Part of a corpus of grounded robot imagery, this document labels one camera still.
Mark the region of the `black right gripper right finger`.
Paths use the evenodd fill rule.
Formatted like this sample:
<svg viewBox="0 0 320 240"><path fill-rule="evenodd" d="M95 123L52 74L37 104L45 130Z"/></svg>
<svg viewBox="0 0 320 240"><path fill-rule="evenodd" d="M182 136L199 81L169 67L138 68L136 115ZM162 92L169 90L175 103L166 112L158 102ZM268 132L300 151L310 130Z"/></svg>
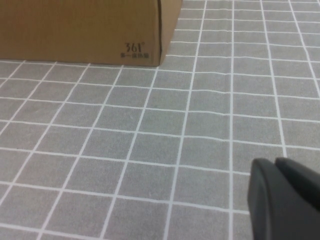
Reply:
<svg viewBox="0 0 320 240"><path fill-rule="evenodd" d="M320 214L320 174L314 170L298 163L290 158L278 157L275 165L288 181L294 192L299 195L304 203L312 210ZM312 217L306 211L298 217L307 227L300 227L307 240L318 240L320 238L320 217Z"/></svg>

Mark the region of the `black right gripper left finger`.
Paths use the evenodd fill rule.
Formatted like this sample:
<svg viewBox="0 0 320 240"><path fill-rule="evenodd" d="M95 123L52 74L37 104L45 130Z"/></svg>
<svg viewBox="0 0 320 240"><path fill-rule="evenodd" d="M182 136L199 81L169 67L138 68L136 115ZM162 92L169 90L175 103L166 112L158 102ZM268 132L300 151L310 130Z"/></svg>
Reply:
<svg viewBox="0 0 320 240"><path fill-rule="evenodd" d="M255 240L297 240L300 197L279 169L265 158L252 161L247 194Z"/></svg>

